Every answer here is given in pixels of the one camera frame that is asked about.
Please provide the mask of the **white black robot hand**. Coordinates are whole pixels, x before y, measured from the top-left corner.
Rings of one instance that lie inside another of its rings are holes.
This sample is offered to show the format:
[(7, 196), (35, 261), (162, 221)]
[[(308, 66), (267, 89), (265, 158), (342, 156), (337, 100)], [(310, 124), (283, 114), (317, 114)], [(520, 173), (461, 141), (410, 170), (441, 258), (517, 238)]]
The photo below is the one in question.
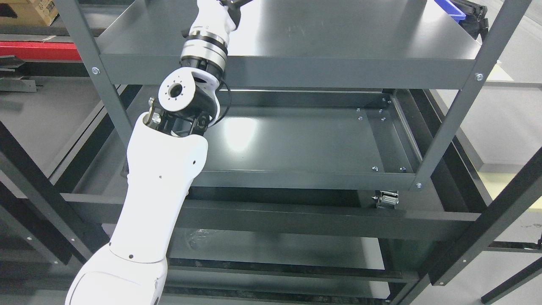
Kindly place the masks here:
[(198, 0), (198, 14), (192, 23), (189, 34), (196, 31), (210, 33), (216, 40), (229, 42), (229, 35), (235, 31), (241, 19), (241, 7), (249, 0)]

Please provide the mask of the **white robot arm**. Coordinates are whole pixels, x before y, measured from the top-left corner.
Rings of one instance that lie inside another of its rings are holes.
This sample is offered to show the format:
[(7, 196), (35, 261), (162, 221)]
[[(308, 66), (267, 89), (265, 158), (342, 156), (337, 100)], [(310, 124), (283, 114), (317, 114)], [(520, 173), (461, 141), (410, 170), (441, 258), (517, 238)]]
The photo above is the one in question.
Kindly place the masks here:
[(219, 76), (188, 60), (203, 58), (222, 75), (229, 30), (193, 26), (182, 67), (161, 83), (158, 102), (139, 116), (127, 148), (128, 189), (110, 241), (83, 265), (67, 305), (156, 305), (172, 232), (193, 180), (205, 166), (203, 134), (218, 122)]

